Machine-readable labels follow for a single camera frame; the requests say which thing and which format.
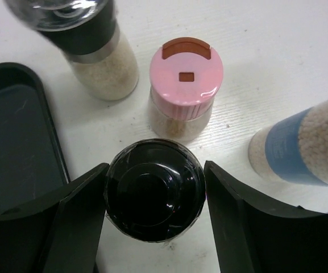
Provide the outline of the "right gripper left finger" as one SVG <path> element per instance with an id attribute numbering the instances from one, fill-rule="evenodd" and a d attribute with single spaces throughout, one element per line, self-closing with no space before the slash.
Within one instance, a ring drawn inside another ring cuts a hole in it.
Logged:
<path id="1" fill-rule="evenodd" d="M 98 272 L 108 168 L 0 213 L 0 272 Z"/>

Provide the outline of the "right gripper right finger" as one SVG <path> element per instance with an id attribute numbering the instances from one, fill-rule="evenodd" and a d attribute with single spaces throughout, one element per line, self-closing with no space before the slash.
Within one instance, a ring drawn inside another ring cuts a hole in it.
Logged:
<path id="1" fill-rule="evenodd" d="M 328 213 L 292 206 L 204 166 L 222 272 L 328 272 Z"/>

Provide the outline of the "small dark cap bottle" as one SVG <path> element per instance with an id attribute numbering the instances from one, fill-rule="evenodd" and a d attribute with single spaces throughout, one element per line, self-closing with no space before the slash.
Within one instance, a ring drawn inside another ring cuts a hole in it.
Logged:
<path id="1" fill-rule="evenodd" d="M 107 217 L 143 242 L 171 241 L 192 227 L 206 200 L 203 168 L 184 145 L 145 139 L 127 146 L 105 178 Z"/>

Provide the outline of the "pink cap seasoning shaker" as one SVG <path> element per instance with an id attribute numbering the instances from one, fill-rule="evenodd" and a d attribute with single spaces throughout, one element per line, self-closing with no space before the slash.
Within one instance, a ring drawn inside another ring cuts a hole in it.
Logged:
<path id="1" fill-rule="evenodd" d="M 209 123 L 223 81 L 218 52 L 197 38 L 164 43 L 150 63 L 148 116 L 161 138 L 190 142 Z"/>

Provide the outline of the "black cap pepper grinder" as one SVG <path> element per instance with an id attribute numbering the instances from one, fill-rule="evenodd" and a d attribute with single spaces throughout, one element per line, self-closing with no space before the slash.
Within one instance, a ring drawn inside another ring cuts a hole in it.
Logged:
<path id="1" fill-rule="evenodd" d="M 58 47 L 88 92 L 121 100 L 135 89 L 135 54 L 117 21 L 116 3 L 106 1 L 6 1 L 30 29 Z"/>

